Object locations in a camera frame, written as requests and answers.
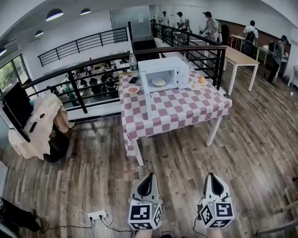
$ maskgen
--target white microwave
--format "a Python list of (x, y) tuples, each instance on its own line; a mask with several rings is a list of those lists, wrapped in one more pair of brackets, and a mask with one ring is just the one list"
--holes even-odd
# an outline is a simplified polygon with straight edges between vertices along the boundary
[(138, 68), (148, 119), (152, 119), (150, 96), (152, 92), (173, 88), (184, 89), (189, 86), (190, 67), (179, 57), (140, 61)]

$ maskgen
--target pendant light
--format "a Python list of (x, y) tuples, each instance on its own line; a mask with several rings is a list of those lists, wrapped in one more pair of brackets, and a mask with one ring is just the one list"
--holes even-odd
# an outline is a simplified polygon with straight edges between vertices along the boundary
[(39, 30), (36, 32), (35, 37), (38, 37), (40, 35), (42, 35), (44, 32), (42, 30)]
[(60, 9), (52, 9), (48, 14), (47, 14), (47, 19), (46, 21), (53, 20), (55, 18), (59, 18), (63, 15), (63, 11)]
[(80, 15), (85, 15), (85, 14), (88, 14), (88, 13), (90, 13), (90, 12), (91, 12), (90, 9), (85, 8), (85, 9), (83, 9), (83, 10), (81, 11)]
[(5, 49), (4, 47), (1, 47), (0, 48), (0, 56), (2, 56), (6, 51), (7, 51), (7, 49)]

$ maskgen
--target power outlet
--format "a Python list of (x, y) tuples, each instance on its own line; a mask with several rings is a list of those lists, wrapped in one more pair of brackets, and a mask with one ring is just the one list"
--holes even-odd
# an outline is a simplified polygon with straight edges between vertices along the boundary
[(92, 218), (92, 220), (99, 220), (100, 215), (102, 219), (107, 218), (107, 212), (104, 210), (88, 213), (88, 217)]

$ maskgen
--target plastic bottle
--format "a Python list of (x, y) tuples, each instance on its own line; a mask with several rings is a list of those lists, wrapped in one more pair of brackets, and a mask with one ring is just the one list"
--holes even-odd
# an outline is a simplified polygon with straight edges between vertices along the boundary
[(132, 71), (138, 70), (137, 60), (132, 51), (130, 51), (130, 55), (129, 55), (129, 68)]

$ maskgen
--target black phone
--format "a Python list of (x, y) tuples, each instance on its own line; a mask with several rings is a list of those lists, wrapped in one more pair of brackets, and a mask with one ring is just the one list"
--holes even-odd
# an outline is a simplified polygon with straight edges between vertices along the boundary
[(30, 131), (29, 131), (29, 132), (33, 132), (33, 131), (34, 131), (34, 129), (35, 129), (35, 127), (36, 127), (36, 125), (37, 125), (37, 122), (34, 122), (34, 123), (32, 124), (32, 126), (31, 126), (31, 128), (30, 128)]
[(129, 84), (136, 84), (136, 82), (138, 81), (138, 77), (133, 77), (130, 81)]

